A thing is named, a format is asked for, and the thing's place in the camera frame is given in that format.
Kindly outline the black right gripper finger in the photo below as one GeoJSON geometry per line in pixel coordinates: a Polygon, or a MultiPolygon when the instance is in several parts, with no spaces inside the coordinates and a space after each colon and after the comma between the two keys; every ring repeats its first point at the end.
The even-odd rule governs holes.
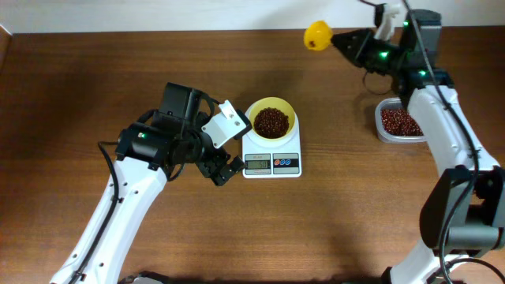
{"type": "Polygon", "coordinates": [[[361,60],[361,53],[364,46],[365,46],[364,42],[357,42],[357,43],[341,42],[335,44],[335,47],[341,52],[341,54],[356,67],[363,66],[361,60]]]}
{"type": "Polygon", "coordinates": [[[362,28],[351,32],[334,34],[331,37],[331,43],[334,46],[349,46],[361,44],[367,40],[369,36],[373,36],[373,30],[370,28],[362,28]]]}

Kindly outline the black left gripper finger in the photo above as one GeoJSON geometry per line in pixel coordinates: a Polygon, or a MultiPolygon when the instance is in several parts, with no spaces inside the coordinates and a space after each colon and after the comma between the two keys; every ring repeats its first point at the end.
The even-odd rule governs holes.
{"type": "Polygon", "coordinates": [[[236,134],[236,135],[234,136],[234,139],[235,139],[235,140],[240,140],[240,139],[241,139],[241,138],[242,138],[245,134],[247,134],[247,133],[248,133],[248,132],[249,132],[252,128],[253,128],[253,127],[252,127],[252,125],[251,125],[251,122],[250,122],[250,121],[247,121],[247,122],[245,123],[245,128],[244,128],[242,131],[240,131],[238,134],[236,134]]]}
{"type": "Polygon", "coordinates": [[[225,185],[235,174],[242,171],[245,163],[239,156],[234,157],[230,162],[224,161],[217,165],[216,170],[211,175],[211,180],[216,186],[225,185]]]}

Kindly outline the red adzuki beans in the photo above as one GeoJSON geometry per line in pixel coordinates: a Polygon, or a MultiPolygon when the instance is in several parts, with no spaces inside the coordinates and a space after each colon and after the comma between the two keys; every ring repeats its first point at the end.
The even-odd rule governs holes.
{"type": "Polygon", "coordinates": [[[255,132],[266,139],[285,136],[290,127],[289,117],[276,108],[262,109],[254,119],[255,132]]]}
{"type": "Polygon", "coordinates": [[[384,130],[393,136],[422,136],[420,126],[403,109],[382,109],[380,112],[384,130]]]}

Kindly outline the yellow measuring scoop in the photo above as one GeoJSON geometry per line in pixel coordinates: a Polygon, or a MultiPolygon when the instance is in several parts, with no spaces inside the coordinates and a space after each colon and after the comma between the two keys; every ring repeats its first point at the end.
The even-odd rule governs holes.
{"type": "Polygon", "coordinates": [[[304,33],[304,45],[308,50],[321,51],[331,45],[333,32],[325,21],[312,23],[304,33]]]}

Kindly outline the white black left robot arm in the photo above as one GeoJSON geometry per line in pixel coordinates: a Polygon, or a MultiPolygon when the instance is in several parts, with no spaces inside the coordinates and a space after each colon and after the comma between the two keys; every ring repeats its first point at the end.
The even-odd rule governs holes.
{"type": "Polygon", "coordinates": [[[105,155],[110,177],[76,247],[52,276],[53,283],[116,283],[144,216],[166,184],[194,164],[215,185],[244,168],[224,149],[252,124],[229,101],[169,83],[157,109],[142,114],[105,155]]]}

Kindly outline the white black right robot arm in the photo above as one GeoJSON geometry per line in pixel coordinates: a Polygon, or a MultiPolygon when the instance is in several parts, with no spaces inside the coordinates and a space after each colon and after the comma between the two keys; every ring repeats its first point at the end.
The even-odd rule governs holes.
{"type": "Polygon", "coordinates": [[[441,28],[439,13],[412,9],[397,45],[369,28],[330,38],[356,67],[392,77],[440,176],[421,209],[421,239],[378,283],[449,283],[451,269],[504,246],[504,169],[466,120],[448,72],[433,66],[441,28]]]}

